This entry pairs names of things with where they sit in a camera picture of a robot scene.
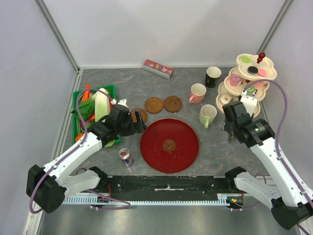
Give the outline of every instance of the red box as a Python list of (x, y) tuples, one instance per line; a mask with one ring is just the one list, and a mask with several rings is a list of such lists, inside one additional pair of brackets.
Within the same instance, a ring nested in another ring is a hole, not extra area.
[(146, 60), (146, 62), (143, 64), (143, 69), (153, 72), (167, 79), (170, 79), (174, 73), (173, 69), (164, 65), (160, 65), (152, 60)]

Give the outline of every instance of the green mug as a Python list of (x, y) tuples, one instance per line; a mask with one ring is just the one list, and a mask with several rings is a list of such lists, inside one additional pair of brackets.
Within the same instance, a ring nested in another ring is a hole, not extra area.
[(203, 105), (200, 111), (200, 122), (205, 128), (209, 127), (209, 124), (213, 122), (216, 117), (217, 110), (213, 105), (206, 104)]

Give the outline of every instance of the black mug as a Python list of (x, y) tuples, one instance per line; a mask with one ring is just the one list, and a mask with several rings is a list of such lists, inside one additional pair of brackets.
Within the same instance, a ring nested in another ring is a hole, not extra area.
[(218, 67), (209, 67), (205, 73), (205, 86), (213, 88), (216, 86), (222, 71)]

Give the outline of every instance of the green basket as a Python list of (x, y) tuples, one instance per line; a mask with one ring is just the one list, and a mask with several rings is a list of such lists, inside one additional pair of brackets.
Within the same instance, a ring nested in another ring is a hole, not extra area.
[[(102, 87), (95, 87), (96, 89), (104, 88), (109, 92), (109, 95), (116, 99), (116, 91), (115, 91), (115, 86), (114, 85), (107, 85), (107, 86), (102, 86)], [(80, 91), (75, 91), (73, 93), (73, 109), (76, 108), (76, 99), (77, 96), (79, 95)], [(72, 136), (72, 143), (75, 144), (75, 138), (78, 134), (82, 133), (80, 125), (79, 125), (79, 120), (75, 118), (75, 115), (73, 116), (73, 136)], [(114, 144), (120, 143), (122, 141), (122, 138), (119, 137), (117, 140), (115, 140)]]

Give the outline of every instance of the soda can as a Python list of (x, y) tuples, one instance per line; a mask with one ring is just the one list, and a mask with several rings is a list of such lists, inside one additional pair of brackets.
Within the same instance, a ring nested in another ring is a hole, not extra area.
[(122, 148), (118, 152), (118, 155), (119, 155), (120, 159), (126, 164), (127, 167), (131, 167), (132, 165), (134, 165), (134, 161), (133, 161), (133, 158), (131, 156), (131, 152), (128, 149)]

